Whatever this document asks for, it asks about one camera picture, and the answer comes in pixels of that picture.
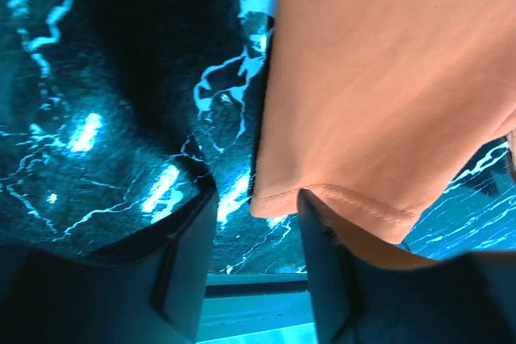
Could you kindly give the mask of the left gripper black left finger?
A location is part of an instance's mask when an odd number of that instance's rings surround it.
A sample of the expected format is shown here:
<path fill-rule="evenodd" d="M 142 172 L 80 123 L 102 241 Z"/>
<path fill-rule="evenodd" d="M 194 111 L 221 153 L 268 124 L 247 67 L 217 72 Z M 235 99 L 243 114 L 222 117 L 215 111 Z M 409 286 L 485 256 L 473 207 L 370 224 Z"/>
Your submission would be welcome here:
<path fill-rule="evenodd" d="M 193 343 L 218 193 L 84 259 L 1 250 L 4 343 Z"/>

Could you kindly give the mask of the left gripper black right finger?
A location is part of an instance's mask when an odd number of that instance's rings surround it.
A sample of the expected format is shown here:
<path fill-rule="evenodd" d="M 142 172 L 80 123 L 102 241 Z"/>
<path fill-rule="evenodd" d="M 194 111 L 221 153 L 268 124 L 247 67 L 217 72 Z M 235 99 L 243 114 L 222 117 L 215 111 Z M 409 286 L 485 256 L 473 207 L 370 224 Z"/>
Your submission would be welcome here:
<path fill-rule="evenodd" d="M 427 259 L 340 217 L 308 190 L 297 203 L 321 343 L 514 342 L 514 252 Z"/>

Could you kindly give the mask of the orange t-shirt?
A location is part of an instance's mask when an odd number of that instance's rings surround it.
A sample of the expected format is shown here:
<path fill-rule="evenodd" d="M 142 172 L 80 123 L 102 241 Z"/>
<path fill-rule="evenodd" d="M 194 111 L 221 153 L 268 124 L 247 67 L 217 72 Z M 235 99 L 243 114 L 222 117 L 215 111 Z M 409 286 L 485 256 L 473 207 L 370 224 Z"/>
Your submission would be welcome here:
<path fill-rule="evenodd" d="M 515 131 L 515 0 L 280 0 L 251 213 L 307 193 L 356 256 L 400 243 L 485 143 Z"/>

